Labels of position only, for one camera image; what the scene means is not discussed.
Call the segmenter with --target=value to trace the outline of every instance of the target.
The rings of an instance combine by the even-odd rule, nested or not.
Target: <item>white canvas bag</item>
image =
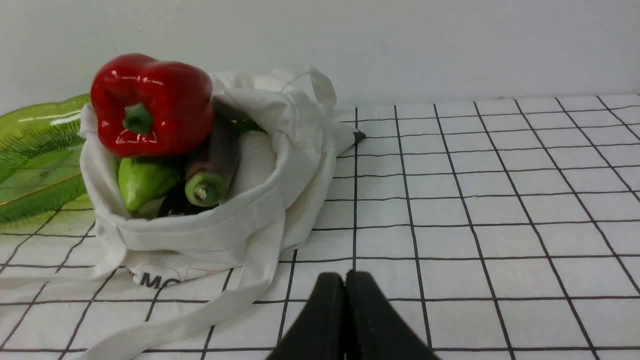
[[[291,86],[305,75],[317,101]],[[116,332],[78,359],[129,360],[246,311],[271,285],[281,251],[306,242],[336,156],[354,142],[353,128],[332,119],[336,97],[331,81],[311,66],[211,77],[215,101],[242,109],[266,131],[241,136],[231,198],[197,215],[131,218],[116,183],[116,159],[100,143],[93,108],[86,105],[80,163],[105,256],[83,274],[47,280],[96,279],[122,265],[137,283],[157,288],[241,266],[238,284],[192,313]]]

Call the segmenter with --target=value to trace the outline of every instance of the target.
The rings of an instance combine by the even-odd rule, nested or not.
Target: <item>green leaf-shaped dish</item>
[[[77,132],[89,102],[85,94],[0,117],[0,224],[59,209],[85,192]]]

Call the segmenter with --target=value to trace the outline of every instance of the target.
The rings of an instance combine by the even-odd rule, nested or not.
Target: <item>white wall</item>
[[[116,54],[313,63],[341,104],[640,88],[638,0],[0,0],[0,113],[87,92]]]

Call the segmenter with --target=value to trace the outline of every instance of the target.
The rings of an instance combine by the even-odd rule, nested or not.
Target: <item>white grid tablecloth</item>
[[[443,360],[640,359],[640,95],[361,107],[308,244],[247,312],[137,359],[263,359],[321,272],[368,271]],[[100,255],[82,197],[2,228],[0,277]],[[213,299],[239,271],[165,289],[121,269],[0,295],[1,359],[70,359]]]

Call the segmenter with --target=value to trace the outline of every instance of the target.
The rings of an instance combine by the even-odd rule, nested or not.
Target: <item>bag strap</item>
[[[235,289],[224,291],[201,308],[162,322],[147,322],[116,332],[77,360],[130,360],[144,350],[201,333],[246,311],[271,285],[278,267],[284,218],[252,236],[246,263]]]

